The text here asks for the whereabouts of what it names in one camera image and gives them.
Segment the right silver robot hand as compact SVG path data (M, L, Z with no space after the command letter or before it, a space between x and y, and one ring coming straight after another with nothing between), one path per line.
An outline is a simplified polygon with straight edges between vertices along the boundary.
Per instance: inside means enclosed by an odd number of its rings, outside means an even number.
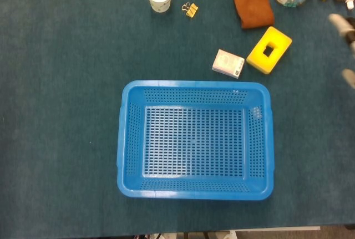
M340 37L346 41L354 57L354 18L345 18L340 14L331 13L328 19L338 30ZM354 89L354 70L346 68L342 70L341 74L347 84Z

